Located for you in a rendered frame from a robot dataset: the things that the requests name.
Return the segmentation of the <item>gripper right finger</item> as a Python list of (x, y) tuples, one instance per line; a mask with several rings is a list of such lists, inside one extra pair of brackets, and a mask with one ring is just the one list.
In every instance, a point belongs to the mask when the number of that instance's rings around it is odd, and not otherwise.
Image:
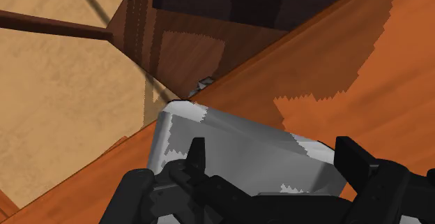
[(357, 192), (340, 224), (399, 224), (402, 216), (435, 224), (435, 168), (412, 173), (347, 136), (336, 138), (334, 166)]

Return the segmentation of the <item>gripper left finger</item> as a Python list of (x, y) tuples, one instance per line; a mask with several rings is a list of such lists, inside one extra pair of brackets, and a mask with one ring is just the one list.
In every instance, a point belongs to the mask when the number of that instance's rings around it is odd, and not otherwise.
[(205, 139), (195, 137), (187, 158), (163, 171), (130, 170), (123, 175), (99, 224), (252, 224), (251, 197), (228, 181), (205, 174)]

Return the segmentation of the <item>grey metal box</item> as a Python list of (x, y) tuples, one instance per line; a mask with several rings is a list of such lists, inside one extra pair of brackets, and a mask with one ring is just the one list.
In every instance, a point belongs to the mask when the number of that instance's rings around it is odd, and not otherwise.
[(173, 100), (158, 115), (147, 167), (155, 174), (205, 139), (208, 176), (219, 175), (249, 195), (338, 196), (346, 185), (325, 144), (188, 100)]

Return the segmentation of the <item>small grey white object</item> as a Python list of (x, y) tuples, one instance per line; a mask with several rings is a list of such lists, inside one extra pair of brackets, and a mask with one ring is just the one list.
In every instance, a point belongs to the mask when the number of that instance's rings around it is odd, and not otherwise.
[(208, 85), (212, 83), (214, 83), (214, 79), (212, 77), (206, 77), (198, 81), (197, 86), (189, 93), (189, 97), (197, 94), (199, 91), (205, 89)]

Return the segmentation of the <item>dark brown wooden chair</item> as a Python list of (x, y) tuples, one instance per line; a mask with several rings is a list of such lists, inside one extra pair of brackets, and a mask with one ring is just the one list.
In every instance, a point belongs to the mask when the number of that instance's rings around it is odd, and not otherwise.
[(93, 27), (0, 10), (0, 28), (32, 33), (107, 40), (141, 69), (148, 0), (123, 0), (107, 27)]

